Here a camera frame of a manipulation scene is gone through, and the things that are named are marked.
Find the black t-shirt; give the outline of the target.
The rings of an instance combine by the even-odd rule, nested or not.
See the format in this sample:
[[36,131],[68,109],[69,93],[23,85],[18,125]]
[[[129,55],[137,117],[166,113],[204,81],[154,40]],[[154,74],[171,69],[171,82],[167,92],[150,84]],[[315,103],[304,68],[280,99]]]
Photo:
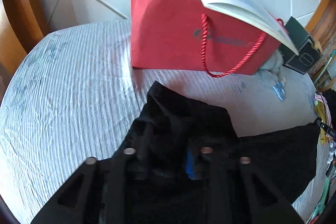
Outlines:
[[110,160],[102,223],[301,223],[314,123],[238,137],[225,108],[152,84]]

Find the pile of colourful clothes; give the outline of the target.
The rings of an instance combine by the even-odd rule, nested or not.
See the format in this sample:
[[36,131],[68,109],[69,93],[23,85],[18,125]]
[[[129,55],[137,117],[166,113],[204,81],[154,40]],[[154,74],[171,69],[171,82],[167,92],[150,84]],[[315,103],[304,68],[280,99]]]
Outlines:
[[335,130],[335,91],[315,92],[314,111],[323,123]]

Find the dark green gift box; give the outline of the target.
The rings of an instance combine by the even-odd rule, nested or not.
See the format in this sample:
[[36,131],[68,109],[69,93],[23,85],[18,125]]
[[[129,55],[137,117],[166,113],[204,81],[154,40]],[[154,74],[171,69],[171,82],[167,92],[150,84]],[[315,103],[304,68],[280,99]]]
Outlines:
[[284,61],[283,66],[304,75],[321,58],[321,53],[315,49],[315,41],[310,33],[294,17],[288,20],[285,29],[299,55],[281,44],[279,51]]

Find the grey plush toy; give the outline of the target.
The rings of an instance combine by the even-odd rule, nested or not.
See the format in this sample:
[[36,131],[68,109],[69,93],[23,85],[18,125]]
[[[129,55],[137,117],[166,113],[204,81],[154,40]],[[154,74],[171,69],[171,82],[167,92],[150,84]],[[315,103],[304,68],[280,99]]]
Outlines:
[[284,59],[281,52],[275,50],[257,72],[260,75],[271,75],[276,82],[282,82],[284,80],[283,63]]

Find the striped floral bed sheet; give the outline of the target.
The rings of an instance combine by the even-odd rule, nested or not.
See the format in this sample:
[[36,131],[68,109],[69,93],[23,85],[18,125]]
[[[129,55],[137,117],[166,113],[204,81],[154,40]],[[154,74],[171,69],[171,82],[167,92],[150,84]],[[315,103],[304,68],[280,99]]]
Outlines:
[[55,31],[26,56],[1,102],[1,196],[20,223],[30,223],[86,158],[112,156],[155,81],[226,108],[239,136],[313,122],[310,77],[282,72],[283,101],[273,90],[276,76],[265,70],[213,79],[133,69],[127,20]]

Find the red paper gift bag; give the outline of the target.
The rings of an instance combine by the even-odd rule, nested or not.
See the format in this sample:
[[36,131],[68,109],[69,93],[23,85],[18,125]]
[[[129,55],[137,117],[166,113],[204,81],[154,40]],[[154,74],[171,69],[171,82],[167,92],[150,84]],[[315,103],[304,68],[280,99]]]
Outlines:
[[254,74],[280,42],[207,9],[201,0],[131,0],[131,64],[137,69]]

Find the blue handled scissors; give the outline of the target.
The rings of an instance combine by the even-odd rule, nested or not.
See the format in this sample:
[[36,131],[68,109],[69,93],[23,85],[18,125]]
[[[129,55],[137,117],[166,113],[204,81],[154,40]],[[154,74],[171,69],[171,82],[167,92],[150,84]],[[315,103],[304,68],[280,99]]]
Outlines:
[[284,77],[281,81],[276,82],[276,84],[272,86],[273,91],[276,93],[280,101],[284,101],[286,98],[285,83],[286,79]]

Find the wooden bed frame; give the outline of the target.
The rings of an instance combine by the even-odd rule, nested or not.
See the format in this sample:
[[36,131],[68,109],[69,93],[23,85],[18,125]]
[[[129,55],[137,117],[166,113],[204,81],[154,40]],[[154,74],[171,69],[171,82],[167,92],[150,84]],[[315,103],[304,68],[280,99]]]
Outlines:
[[41,0],[1,0],[1,65],[11,76],[49,33]]

